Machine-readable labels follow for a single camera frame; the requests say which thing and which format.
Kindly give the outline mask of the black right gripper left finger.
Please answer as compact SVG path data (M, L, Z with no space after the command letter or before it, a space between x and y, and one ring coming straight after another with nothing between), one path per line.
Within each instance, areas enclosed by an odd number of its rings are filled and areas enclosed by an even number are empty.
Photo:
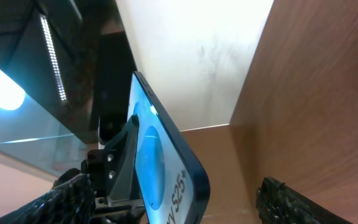
M78 174L39 198L0 217L5 224L89 224L95 190L89 174Z

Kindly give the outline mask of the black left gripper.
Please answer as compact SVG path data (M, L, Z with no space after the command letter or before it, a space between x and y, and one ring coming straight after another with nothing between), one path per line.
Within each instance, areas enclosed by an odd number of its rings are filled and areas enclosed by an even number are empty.
M95 190L91 223L140 223L145 205L135 172L139 118L132 115L104 149L91 150L81 163Z

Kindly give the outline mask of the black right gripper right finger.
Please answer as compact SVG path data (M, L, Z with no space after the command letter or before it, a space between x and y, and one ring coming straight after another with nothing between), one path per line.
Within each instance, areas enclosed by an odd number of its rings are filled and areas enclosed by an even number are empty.
M263 224L351 224L273 177L258 188L256 208Z

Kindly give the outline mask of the blue Galaxy S25+ smartphone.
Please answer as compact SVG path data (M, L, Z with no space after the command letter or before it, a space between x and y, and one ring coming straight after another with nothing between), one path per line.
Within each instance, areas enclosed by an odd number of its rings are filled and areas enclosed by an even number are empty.
M128 115L139 120L134 167L149 223L199 224L208 175L140 72L132 74Z

